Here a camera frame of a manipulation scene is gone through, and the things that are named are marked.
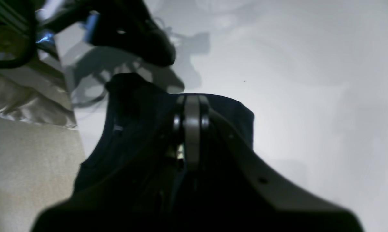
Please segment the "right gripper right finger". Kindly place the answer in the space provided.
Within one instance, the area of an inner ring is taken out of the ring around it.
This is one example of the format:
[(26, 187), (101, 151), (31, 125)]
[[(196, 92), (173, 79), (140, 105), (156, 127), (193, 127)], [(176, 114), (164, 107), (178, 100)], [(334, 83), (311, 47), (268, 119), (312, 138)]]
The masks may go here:
[(239, 101), (199, 95), (207, 204), (241, 232), (362, 232), (350, 210), (289, 181), (253, 151), (254, 114)]

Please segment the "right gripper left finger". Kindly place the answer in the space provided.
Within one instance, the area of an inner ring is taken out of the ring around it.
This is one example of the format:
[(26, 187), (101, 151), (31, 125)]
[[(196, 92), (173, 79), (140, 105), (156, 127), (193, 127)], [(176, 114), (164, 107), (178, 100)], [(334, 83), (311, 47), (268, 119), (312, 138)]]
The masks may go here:
[(200, 170), (200, 97), (181, 95), (123, 164), (37, 219), (34, 232), (198, 232), (200, 214), (178, 206), (194, 196)]

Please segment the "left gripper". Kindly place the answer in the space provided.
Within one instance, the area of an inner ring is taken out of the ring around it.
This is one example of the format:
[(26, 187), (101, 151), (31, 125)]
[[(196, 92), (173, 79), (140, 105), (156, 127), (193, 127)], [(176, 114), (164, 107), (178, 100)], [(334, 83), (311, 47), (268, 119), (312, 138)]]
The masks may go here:
[(121, 49), (161, 67), (176, 60), (175, 47), (142, 0), (67, 0), (42, 28), (59, 33), (76, 22), (83, 22), (83, 41), (93, 46)]

